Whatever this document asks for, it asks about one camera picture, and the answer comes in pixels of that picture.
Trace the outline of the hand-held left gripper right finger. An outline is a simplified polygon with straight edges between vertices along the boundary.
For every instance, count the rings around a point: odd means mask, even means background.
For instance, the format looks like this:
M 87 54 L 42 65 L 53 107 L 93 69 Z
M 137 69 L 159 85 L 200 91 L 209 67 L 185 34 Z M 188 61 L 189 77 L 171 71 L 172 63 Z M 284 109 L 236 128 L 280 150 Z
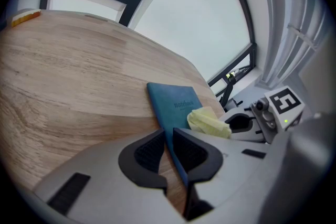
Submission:
M 259 223 L 266 199 L 261 167 L 268 145 L 174 128 L 173 157 L 186 184 L 182 215 L 173 223 Z

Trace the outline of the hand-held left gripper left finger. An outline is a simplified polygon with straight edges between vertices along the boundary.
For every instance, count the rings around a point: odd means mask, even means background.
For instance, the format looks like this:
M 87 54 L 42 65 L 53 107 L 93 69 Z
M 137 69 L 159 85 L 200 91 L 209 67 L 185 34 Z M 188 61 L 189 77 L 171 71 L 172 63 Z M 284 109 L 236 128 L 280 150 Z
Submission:
M 45 176 L 34 194 L 77 223 L 183 223 L 158 173 L 164 142 L 159 129 L 90 146 Z

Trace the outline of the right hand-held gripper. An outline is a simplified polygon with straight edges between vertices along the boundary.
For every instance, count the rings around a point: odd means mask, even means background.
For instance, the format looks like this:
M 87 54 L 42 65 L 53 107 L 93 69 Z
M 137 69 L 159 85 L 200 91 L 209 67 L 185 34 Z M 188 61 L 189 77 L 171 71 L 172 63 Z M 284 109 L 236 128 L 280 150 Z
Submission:
M 299 124 L 304 107 L 290 87 L 282 87 L 264 93 L 251 110 L 231 109 L 219 120 L 229 124 L 232 140 L 270 144 L 277 134 Z

